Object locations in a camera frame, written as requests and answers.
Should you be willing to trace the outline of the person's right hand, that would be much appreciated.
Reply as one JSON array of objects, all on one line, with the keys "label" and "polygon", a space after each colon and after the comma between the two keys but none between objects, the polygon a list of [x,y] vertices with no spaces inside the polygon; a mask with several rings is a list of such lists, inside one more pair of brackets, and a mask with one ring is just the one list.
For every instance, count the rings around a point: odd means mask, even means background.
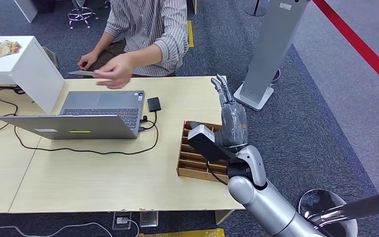
[{"label": "person's right hand", "polygon": [[98,59],[99,53],[91,51],[83,56],[81,56],[78,66],[81,70],[87,71]]}]

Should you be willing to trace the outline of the person's left hand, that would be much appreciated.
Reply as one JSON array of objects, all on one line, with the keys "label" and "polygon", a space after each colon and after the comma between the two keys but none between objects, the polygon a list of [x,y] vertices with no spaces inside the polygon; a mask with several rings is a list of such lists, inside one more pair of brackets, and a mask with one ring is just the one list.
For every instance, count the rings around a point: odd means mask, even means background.
[{"label": "person's left hand", "polygon": [[132,77],[134,70],[132,53],[120,54],[101,68],[93,72],[93,77],[102,79],[97,85],[108,89],[121,89],[126,86]]}]

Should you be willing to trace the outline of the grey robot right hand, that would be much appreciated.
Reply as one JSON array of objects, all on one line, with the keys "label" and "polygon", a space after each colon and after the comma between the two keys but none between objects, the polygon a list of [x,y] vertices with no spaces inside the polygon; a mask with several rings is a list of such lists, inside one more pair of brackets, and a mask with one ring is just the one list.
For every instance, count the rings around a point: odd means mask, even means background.
[{"label": "grey robot right hand", "polygon": [[224,148],[239,148],[248,144],[247,117],[228,88],[227,79],[219,74],[211,78],[221,105],[221,129],[214,132],[215,142]]}]

